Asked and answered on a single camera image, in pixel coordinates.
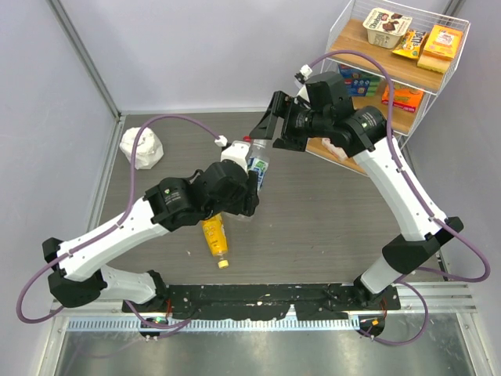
shelf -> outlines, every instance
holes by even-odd
[[[395,55],[390,49],[371,45],[367,41],[367,30],[360,20],[350,19],[330,47],[330,51],[339,49],[352,49],[373,57],[398,83],[413,86],[431,94],[437,94],[441,88],[443,74],[419,68],[417,60],[407,59]],[[383,77],[374,65],[359,56],[346,54],[333,56],[331,59]]]
[[[387,117],[388,105],[382,104],[381,98],[383,97],[384,88],[386,86],[386,81],[382,81],[377,88],[376,94],[374,96],[353,96],[353,105],[355,108],[362,108],[364,106],[374,106],[379,111],[381,111],[384,117]],[[416,109],[416,112],[411,113],[405,110],[402,110],[397,107],[393,107],[393,124],[391,124],[392,128],[404,136],[407,136],[410,133],[411,128],[413,127],[414,120],[418,114],[419,108]]]
[[[336,163],[338,165],[341,165],[343,167],[349,168],[351,170],[354,170],[360,174],[365,175],[366,172],[363,171],[363,168],[358,166],[355,161],[353,161],[353,158],[349,158],[346,161],[340,161],[335,155],[331,154],[325,147],[322,145],[322,139],[309,139],[308,140],[308,145],[306,146],[306,151],[308,151],[311,154],[314,154],[318,157],[321,157],[323,159],[327,159],[328,161],[331,161],[333,163]]]

plastic bottle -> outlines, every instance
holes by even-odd
[[[245,136],[243,141],[250,142],[251,138]],[[266,143],[267,141],[265,139],[252,140],[250,157],[247,162],[247,170],[256,171],[258,173],[258,192],[263,187],[263,181],[265,180],[265,174],[269,166],[269,157],[266,155]]]
[[[211,250],[211,254],[218,258],[219,269],[229,266],[226,259],[228,253],[228,242],[226,241],[225,227],[222,223],[221,214],[217,214],[206,221],[202,221],[205,240]]]

white plastic bag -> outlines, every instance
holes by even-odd
[[[120,150],[122,150],[131,161],[132,144],[134,138],[138,134],[139,128],[130,128],[125,131],[120,142]],[[146,128],[139,139],[138,148],[135,151],[135,169],[149,170],[164,156],[164,148],[158,139],[157,135],[149,128]]]

white metal rack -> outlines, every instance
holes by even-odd
[[[409,60],[401,56],[392,55],[390,50],[385,50],[382,47],[374,47],[366,41],[366,31],[362,27],[362,22],[367,17],[373,8],[383,8],[395,13],[401,13],[405,16],[411,16],[413,21],[410,28],[419,31],[430,32],[434,25],[444,25],[463,32],[460,48],[456,57],[452,60],[449,69],[444,74],[432,72],[423,68],[418,68],[416,60]],[[344,7],[343,12],[337,18],[334,25],[330,28],[329,38],[326,46],[326,52],[337,49],[354,49],[360,52],[371,54],[376,51],[386,51],[383,54],[383,59],[379,60],[378,56],[373,56],[385,68],[388,69],[392,81],[422,90],[424,92],[419,109],[414,114],[406,114],[404,110],[394,107],[394,130],[400,136],[406,137],[403,144],[407,142],[410,136],[416,131],[417,126],[423,120],[426,113],[430,110],[438,95],[447,85],[450,78],[456,71],[458,63],[461,59],[464,43],[467,40],[468,31],[470,30],[470,22],[461,20],[455,17],[444,16],[438,13],[432,13],[421,9],[416,9],[406,5],[400,5],[387,0],[350,0]],[[364,41],[361,41],[361,35],[364,34]],[[361,71],[365,71],[376,76],[383,75],[370,63],[362,62],[357,57],[348,55],[336,55],[330,59],[324,60],[321,71],[331,71],[337,69],[339,63],[354,67]],[[384,113],[387,111],[387,106],[380,105],[380,98],[370,99],[367,97],[355,97],[354,103],[357,107],[365,105],[377,104]],[[330,157],[328,153],[319,153],[318,147],[311,145],[308,147],[308,152],[319,155],[324,159],[328,159],[339,165],[350,168],[356,172],[361,172],[354,166],[354,162],[348,163],[339,162],[334,156]]]

yellow snack bag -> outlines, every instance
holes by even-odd
[[[425,31],[409,30],[405,33],[404,38],[398,44],[397,48],[393,50],[393,53],[418,60],[426,37],[427,33]]]

